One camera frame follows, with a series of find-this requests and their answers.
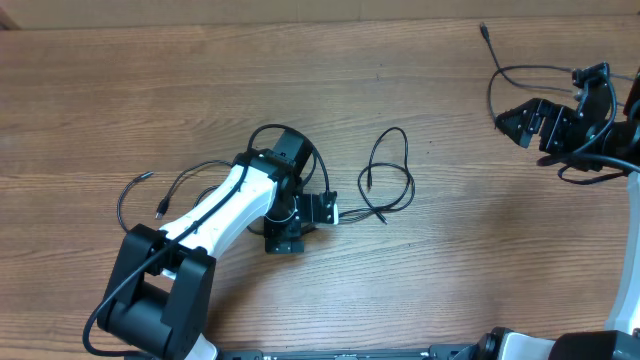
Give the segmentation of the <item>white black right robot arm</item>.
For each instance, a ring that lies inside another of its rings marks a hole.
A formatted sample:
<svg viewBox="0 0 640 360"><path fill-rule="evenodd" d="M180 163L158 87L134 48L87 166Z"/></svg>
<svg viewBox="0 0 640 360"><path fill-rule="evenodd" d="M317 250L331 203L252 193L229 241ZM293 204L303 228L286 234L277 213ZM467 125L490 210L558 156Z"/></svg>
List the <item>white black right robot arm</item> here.
<svg viewBox="0 0 640 360"><path fill-rule="evenodd" d="M477 342L430 348L429 359L636 359L639 356L639 79L619 100L608 63L574 69L573 107L533 98L494 115L497 129L526 148L539 140L541 166L594 172L583 185L622 178L628 223L621 275L611 310L599 331L570 332L551 340L496 327Z"/></svg>

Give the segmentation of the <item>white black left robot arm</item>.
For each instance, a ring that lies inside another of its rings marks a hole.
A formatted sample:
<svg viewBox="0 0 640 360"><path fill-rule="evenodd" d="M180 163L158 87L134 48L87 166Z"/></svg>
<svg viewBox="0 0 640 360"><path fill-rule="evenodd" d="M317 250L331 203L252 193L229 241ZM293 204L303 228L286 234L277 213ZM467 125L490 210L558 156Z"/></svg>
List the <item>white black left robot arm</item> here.
<svg viewBox="0 0 640 360"><path fill-rule="evenodd" d="M306 194L307 161L323 161L312 142L283 127L271 149L249 146L226 180L180 218L125 235L102 302L82 342L94 356L123 359L220 358L204 335L218 259L255 220L265 250L294 254L318 224L338 222L337 195Z"/></svg>

